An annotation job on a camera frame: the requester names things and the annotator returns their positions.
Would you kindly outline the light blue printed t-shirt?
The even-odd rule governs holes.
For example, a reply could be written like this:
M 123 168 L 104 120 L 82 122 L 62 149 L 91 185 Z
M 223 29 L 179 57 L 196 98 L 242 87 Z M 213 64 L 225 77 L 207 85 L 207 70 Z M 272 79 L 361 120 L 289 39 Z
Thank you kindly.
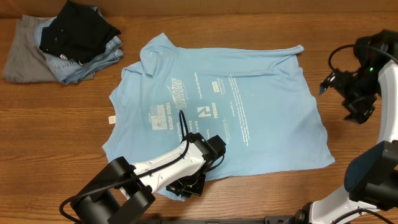
M 183 111 L 191 132 L 226 143 L 224 161 L 207 180 L 332 164 L 297 60 L 302 51 L 185 49 L 165 34 L 154 37 L 110 94 L 116 124 L 103 145 L 107 158 L 144 162 L 175 149 Z

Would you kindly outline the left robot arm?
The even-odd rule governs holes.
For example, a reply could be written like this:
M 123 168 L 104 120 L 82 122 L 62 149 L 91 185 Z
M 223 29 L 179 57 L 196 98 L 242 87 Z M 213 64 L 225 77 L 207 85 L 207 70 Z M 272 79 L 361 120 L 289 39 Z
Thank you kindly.
M 206 173 L 222 162 L 226 143 L 199 133 L 185 136 L 174 150 L 146 162 L 130 164 L 118 157 L 85 187 L 64 200 L 60 214 L 74 223 L 137 223 L 162 189 L 179 197 L 200 196 Z

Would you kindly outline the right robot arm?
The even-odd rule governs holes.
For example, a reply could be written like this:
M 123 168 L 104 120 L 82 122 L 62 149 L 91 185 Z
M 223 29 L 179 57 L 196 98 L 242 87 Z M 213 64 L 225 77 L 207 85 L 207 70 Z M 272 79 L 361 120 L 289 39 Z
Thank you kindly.
M 307 203 L 283 223 L 350 223 L 397 207 L 397 32 L 382 30 L 349 45 L 360 66 L 354 72 L 332 67 L 320 93 L 335 89 L 349 112 L 347 121 L 365 123 L 382 99 L 382 118 L 375 146 L 353 159 L 343 185 L 322 200 Z

